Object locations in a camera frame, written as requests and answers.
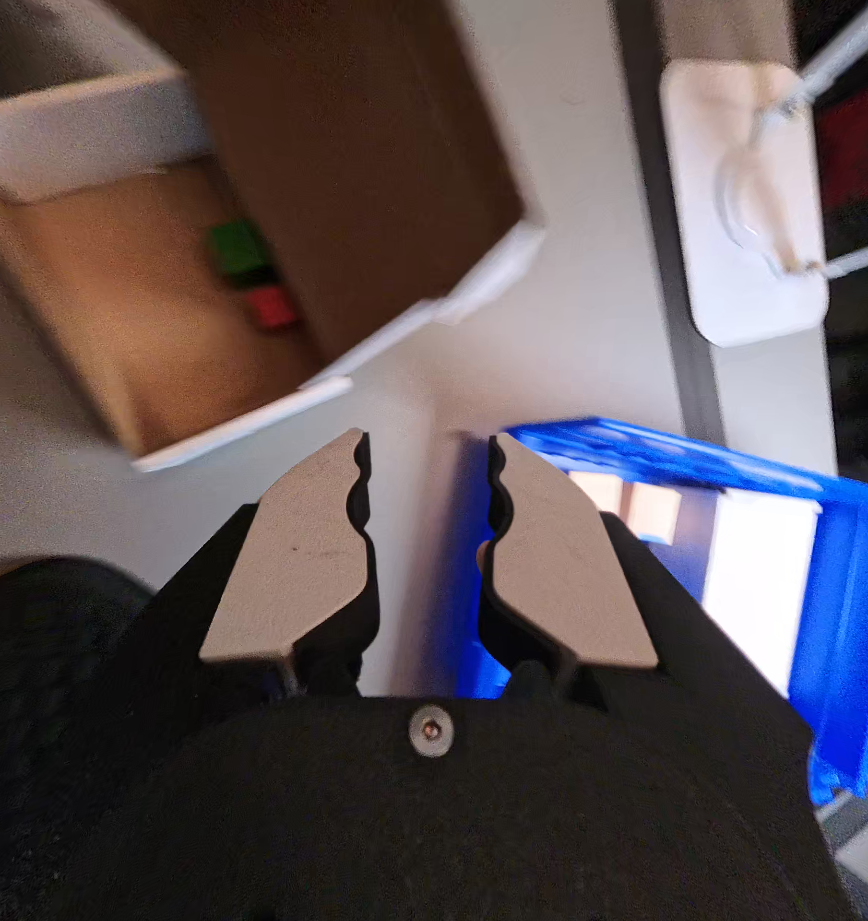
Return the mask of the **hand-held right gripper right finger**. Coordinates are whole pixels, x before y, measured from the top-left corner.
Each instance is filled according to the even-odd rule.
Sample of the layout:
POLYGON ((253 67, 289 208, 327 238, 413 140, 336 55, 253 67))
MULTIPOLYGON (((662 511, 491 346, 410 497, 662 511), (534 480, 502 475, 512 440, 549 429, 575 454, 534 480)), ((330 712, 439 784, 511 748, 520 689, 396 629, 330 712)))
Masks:
POLYGON ((478 634, 508 672, 503 695, 598 695, 647 682, 658 654, 601 512, 509 434, 489 440, 493 536, 479 552, 478 634))

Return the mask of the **white cardboard box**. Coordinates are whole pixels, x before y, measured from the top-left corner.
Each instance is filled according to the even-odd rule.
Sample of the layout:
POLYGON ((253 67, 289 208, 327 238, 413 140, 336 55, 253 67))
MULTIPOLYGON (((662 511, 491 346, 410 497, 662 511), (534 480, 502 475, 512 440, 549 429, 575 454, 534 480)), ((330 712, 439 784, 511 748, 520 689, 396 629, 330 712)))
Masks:
POLYGON ((0 267, 136 469, 347 393, 542 235, 444 2, 0 2, 0 267), (239 219, 273 270, 229 280, 239 219))
POLYGON ((784 698, 821 507, 730 489, 716 501, 702 607, 784 698))

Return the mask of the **blue plastic bin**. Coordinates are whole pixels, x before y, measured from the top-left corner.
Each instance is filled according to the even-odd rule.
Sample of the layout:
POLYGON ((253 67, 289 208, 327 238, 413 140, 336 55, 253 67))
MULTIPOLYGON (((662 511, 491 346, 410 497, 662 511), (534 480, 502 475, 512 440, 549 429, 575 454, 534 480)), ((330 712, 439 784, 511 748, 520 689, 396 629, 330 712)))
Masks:
MULTIPOLYGON (((509 434, 566 475, 609 473, 676 490, 681 509, 673 545, 645 543, 632 534, 701 607, 720 494, 737 489, 818 502, 821 516, 785 699, 811 732, 812 802, 828 804, 837 791, 866 795, 868 484, 600 417, 518 425, 499 434, 509 434)), ((467 644, 474 652, 463 655, 461 691, 496 697, 506 683, 498 671, 509 672, 480 639, 467 644)))

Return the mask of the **wooden block with blue tape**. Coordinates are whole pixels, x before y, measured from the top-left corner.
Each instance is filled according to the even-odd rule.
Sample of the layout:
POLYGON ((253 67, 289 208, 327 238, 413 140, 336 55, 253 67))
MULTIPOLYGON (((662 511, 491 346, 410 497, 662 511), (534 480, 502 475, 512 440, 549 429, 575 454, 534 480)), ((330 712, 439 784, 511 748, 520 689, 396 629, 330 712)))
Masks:
POLYGON ((609 473, 572 471, 567 475, 600 512, 617 516, 639 540, 673 545, 681 509, 676 490, 625 481, 609 473))

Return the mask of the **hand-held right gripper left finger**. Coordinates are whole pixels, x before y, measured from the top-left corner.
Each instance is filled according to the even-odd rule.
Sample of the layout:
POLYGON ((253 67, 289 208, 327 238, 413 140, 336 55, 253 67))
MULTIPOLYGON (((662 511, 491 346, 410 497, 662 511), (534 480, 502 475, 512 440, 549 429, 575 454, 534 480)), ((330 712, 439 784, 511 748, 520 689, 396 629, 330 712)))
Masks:
POLYGON ((371 471, 369 433, 351 428, 262 495, 202 641, 203 663, 274 662, 296 689, 327 665, 356 679, 380 629, 371 471))

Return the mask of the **grey desk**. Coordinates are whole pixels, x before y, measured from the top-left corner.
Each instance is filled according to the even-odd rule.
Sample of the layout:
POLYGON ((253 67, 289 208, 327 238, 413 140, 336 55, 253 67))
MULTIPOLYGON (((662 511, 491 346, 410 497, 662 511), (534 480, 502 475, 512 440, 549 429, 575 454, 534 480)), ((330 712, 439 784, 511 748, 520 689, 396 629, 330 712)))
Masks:
POLYGON ((314 410, 165 472, 133 471, 95 427, 0 275, 0 573, 50 556, 111 563, 160 588, 246 501, 357 426, 372 450, 369 532, 382 623, 361 690, 451 692, 479 438, 590 415, 835 472, 814 329, 711 350, 679 328, 648 205, 652 119, 631 102, 658 40, 623 63, 645 10, 607 2, 454 2, 546 234, 527 274, 458 325, 432 325, 314 410))

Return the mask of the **white rounded flat plate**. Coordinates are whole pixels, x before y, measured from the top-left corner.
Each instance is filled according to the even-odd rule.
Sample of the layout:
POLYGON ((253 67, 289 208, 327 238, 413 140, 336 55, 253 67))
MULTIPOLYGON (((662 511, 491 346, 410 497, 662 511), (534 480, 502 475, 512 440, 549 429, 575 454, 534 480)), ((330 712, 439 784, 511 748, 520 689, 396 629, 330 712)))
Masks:
MULTIPOLYGON (((733 348, 807 331, 828 309, 819 275, 776 277, 757 251, 725 233, 716 176, 744 145, 757 109, 783 98, 796 74, 764 62, 672 60, 659 85, 670 178, 694 327, 733 348)), ((763 138, 757 164, 741 178, 739 212, 765 243, 824 262, 819 173, 810 109, 763 138)))

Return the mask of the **red cube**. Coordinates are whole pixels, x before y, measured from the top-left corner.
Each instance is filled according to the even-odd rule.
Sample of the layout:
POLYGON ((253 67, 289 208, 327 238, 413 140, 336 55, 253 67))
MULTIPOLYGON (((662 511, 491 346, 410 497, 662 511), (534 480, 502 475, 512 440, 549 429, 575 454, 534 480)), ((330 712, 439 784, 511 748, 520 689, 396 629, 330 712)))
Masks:
POLYGON ((299 323, 297 307, 279 283, 264 284, 244 292, 253 323, 261 331, 280 331, 299 323))

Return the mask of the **green cube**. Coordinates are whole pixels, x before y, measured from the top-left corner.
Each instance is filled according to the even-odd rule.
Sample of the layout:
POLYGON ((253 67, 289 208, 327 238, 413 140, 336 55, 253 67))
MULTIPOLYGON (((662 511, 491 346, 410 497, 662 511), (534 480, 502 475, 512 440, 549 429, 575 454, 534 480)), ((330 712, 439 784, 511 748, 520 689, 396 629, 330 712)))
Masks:
POLYGON ((273 270, 260 233, 245 219, 211 224, 205 231, 205 243, 215 270, 225 279, 239 280, 273 270))

